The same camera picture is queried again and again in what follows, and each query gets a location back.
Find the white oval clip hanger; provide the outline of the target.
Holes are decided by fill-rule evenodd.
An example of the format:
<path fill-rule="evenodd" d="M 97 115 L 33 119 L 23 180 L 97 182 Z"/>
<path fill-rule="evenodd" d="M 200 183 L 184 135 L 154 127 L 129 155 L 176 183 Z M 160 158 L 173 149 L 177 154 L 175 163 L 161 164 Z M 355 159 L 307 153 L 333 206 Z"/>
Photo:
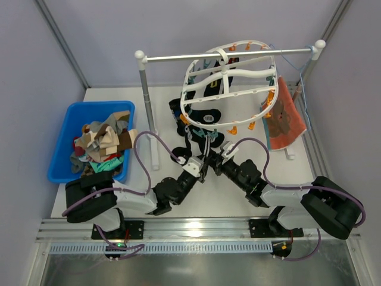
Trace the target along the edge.
<path fill-rule="evenodd" d="M 186 123 L 235 132 L 239 125 L 253 126 L 270 117 L 280 94 L 275 57 L 281 51 L 260 41 L 239 41 L 212 48 L 203 54 L 187 55 L 180 94 L 181 118 Z M 194 106 L 211 103 L 248 105 L 243 115 L 212 122 L 198 119 Z"/>

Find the blue plastic bin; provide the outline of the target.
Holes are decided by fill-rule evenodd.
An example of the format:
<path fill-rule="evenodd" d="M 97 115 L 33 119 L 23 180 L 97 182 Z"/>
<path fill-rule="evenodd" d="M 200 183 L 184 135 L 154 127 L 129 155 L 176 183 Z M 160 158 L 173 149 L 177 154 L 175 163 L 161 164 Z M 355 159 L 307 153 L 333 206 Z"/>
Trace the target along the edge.
<path fill-rule="evenodd" d="M 77 102 L 70 105 L 55 145 L 47 177 L 64 184 L 79 179 L 87 166 L 97 172 L 119 159 L 125 181 L 129 153 L 137 131 L 133 128 L 135 105 L 130 101 Z"/>

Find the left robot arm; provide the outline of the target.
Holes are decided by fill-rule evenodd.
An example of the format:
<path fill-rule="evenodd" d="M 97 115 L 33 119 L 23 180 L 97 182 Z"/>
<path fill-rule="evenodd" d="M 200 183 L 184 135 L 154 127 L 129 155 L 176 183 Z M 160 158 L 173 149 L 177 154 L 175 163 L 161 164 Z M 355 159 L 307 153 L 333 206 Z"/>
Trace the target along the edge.
<path fill-rule="evenodd" d="M 197 182 L 203 183 L 206 168 L 193 176 L 184 170 L 175 179 L 164 178 L 147 193 L 127 189 L 110 171 L 71 181 L 65 185 L 66 207 L 62 216 L 69 223 L 92 222 L 104 232 L 123 228 L 129 210 L 159 216 L 183 202 Z"/>

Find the pile of socks in bin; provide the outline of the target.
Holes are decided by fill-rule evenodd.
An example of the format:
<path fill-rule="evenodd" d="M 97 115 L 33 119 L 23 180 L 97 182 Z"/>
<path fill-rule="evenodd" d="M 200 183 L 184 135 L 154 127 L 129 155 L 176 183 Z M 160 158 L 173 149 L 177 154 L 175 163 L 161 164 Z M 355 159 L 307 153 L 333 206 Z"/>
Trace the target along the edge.
<path fill-rule="evenodd" d="M 131 112 L 129 110 L 123 111 L 130 113 L 130 123 L 132 119 Z M 124 129 L 122 133 L 131 130 L 129 123 L 127 129 Z M 82 127 L 82 135 L 89 131 L 89 125 L 90 124 L 85 124 Z M 102 157 L 99 153 L 99 147 L 92 145 L 86 148 L 80 140 L 81 137 L 82 136 L 73 139 L 73 152 L 70 156 L 71 171 L 73 173 L 80 173 L 81 176 L 84 177 L 103 171 L 111 171 L 113 175 L 118 175 L 121 172 L 122 164 L 125 161 L 124 153 L 128 150 Z"/>

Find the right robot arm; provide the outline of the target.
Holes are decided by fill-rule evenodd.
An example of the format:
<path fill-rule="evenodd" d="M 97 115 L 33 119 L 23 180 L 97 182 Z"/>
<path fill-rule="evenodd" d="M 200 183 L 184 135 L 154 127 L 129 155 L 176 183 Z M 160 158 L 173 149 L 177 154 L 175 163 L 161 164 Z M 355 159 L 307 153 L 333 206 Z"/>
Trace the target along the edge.
<path fill-rule="evenodd" d="M 324 176 L 302 186 L 275 186 L 265 181 L 254 162 L 236 164 L 213 153 L 209 163 L 217 176 L 225 175 L 255 207 L 272 208 L 267 219 L 275 236 L 294 229 L 315 228 L 341 240 L 349 237 L 363 205 Z"/>

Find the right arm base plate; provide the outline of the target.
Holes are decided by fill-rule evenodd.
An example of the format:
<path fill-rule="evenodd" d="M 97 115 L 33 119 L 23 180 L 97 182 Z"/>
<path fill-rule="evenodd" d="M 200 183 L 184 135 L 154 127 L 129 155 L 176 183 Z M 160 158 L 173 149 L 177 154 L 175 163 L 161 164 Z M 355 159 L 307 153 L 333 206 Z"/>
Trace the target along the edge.
<path fill-rule="evenodd" d="M 250 219 L 248 226 L 251 238 L 299 238 L 304 236 L 301 228 L 288 230 L 279 222 L 270 222 L 268 219 Z"/>

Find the grey striped sock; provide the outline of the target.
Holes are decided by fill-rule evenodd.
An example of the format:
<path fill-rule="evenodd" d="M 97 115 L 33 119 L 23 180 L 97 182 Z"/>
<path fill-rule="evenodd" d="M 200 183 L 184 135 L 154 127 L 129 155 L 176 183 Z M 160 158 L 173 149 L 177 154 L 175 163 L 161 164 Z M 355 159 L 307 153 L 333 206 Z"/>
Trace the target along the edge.
<path fill-rule="evenodd" d="M 119 111 L 112 113 L 103 122 L 93 121 L 88 129 L 91 132 L 97 133 L 103 125 L 111 126 L 114 131 L 119 135 L 124 129 L 127 129 L 129 123 L 130 113 L 128 111 Z"/>

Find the black blue sport sock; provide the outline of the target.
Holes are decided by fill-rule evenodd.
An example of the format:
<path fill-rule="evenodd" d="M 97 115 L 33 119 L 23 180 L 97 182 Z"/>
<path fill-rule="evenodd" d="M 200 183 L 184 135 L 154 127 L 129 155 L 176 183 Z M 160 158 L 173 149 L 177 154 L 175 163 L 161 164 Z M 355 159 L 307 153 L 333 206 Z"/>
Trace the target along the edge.
<path fill-rule="evenodd" d="M 221 111 L 218 109 L 191 110 L 189 112 L 189 117 L 195 122 L 200 122 L 204 125 L 212 125 L 221 119 Z"/>
<path fill-rule="evenodd" d="M 172 112 L 172 115 L 175 119 L 176 125 L 177 125 L 177 130 L 176 132 L 180 136 L 185 135 L 185 124 L 184 122 L 180 119 L 180 115 L 182 115 L 181 109 L 180 109 L 180 99 L 175 98 L 171 100 L 169 103 L 170 110 Z"/>

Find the orange bear towel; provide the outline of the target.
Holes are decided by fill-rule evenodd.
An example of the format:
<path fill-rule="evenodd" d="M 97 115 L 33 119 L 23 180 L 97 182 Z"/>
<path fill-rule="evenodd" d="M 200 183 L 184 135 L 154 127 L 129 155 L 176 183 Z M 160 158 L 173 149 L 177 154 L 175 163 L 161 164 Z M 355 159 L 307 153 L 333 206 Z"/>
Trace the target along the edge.
<path fill-rule="evenodd" d="M 287 148 L 307 127 L 298 113 L 283 77 L 277 79 L 278 97 L 268 116 L 262 118 L 269 151 Z"/>

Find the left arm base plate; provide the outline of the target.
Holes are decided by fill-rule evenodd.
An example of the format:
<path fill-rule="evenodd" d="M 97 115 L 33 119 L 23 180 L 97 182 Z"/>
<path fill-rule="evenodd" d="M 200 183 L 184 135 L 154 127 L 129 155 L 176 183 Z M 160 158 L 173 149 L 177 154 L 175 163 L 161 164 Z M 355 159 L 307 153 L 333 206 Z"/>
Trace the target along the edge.
<path fill-rule="evenodd" d="M 142 240 L 145 222 L 143 220 L 125 220 L 124 226 L 110 232 L 104 232 L 108 240 Z"/>

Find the aluminium rail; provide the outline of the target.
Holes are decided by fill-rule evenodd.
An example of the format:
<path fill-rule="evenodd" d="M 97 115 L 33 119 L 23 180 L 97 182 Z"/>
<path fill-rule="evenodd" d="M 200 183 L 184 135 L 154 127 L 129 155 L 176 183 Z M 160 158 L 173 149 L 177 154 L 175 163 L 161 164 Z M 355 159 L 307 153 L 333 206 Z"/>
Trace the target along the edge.
<path fill-rule="evenodd" d="M 251 238 L 248 221 L 262 217 L 139 218 L 145 222 L 143 241 L 197 240 L 282 240 L 289 238 Z M 37 243 L 87 242 L 96 230 L 92 223 L 68 223 L 64 219 L 44 219 L 36 236 Z M 303 229 L 303 237 L 317 238 L 316 229 Z"/>

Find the white drying rack stand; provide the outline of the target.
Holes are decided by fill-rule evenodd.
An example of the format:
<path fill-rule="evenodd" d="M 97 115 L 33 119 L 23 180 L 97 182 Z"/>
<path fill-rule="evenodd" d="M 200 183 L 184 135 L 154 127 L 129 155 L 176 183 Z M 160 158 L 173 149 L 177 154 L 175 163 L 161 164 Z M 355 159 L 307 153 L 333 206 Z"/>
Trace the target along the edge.
<path fill-rule="evenodd" d="M 191 61 L 185 73 L 182 91 L 180 93 L 180 111 L 189 123 L 199 128 L 233 128 L 247 123 L 254 123 L 263 118 L 274 106 L 275 101 L 271 100 L 264 111 L 261 111 L 244 120 L 234 120 L 232 122 L 206 124 L 189 117 L 186 107 L 194 103 L 224 100 L 227 98 L 237 98 L 243 95 L 254 96 L 263 92 L 273 94 L 273 98 L 279 96 L 279 85 L 274 83 L 270 86 L 260 86 L 258 88 L 246 89 L 243 91 L 231 91 L 229 87 L 230 77 L 244 77 L 247 79 L 260 79 L 262 77 L 277 77 L 276 56 L 293 54 L 309 54 L 312 61 L 319 59 L 322 50 L 326 46 L 326 41 L 319 39 L 314 45 L 300 49 L 273 49 L 264 42 L 255 40 L 244 40 L 222 45 L 208 50 L 203 54 L 185 54 L 163 57 L 148 57 L 141 50 L 135 52 L 138 62 L 140 82 L 145 103 L 146 116 L 151 134 L 149 135 L 151 148 L 151 166 L 153 170 L 160 168 L 158 157 L 158 132 L 155 128 L 154 115 L 152 112 L 151 99 L 149 95 L 148 81 L 146 78 L 146 65 L 148 63 L 168 62 L 168 61 Z M 223 92 L 218 92 L 210 97 L 189 98 L 191 91 L 198 91 L 218 80 L 223 85 Z"/>

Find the navy christmas sock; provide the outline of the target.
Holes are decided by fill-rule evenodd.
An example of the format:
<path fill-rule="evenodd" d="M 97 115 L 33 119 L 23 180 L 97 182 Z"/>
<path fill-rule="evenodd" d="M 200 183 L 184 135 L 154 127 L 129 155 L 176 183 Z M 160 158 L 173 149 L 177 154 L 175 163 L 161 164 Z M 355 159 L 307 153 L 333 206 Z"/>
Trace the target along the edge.
<path fill-rule="evenodd" d="M 237 62 L 239 62 L 239 57 L 230 58 L 228 64 L 237 63 Z M 220 64 L 216 60 L 214 67 L 218 67 L 218 66 L 220 66 Z M 220 94 L 221 81 L 222 79 L 218 79 L 209 83 L 205 87 L 203 97 L 211 97 L 211 96 Z M 233 82 L 233 76 L 229 76 L 229 87 L 231 87 L 232 82 Z"/>

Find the beige brown striped sock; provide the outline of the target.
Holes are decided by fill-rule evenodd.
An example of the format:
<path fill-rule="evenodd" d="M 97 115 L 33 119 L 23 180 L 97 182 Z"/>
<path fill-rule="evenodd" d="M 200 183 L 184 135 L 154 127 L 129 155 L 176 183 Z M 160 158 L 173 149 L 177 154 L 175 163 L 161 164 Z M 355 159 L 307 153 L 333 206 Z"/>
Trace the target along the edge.
<path fill-rule="evenodd" d="M 117 138 L 118 138 L 118 144 L 117 145 L 112 145 L 110 147 L 104 147 L 100 148 L 100 155 L 103 156 L 108 156 L 112 155 L 114 153 L 119 153 L 125 150 L 132 149 L 135 143 L 135 139 L 138 135 L 138 130 L 137 129 L 131 129 L 126 132 L 121 133 Z"/>
<path fill-rule="evenodd" d="M 95 147 L 104 148 L 118 144 L 118 134 L 111 126 L 103 125 L 103 127 L 97 132 L 84 133 L 80 140 L 86 148 L 94 145 Z"/>

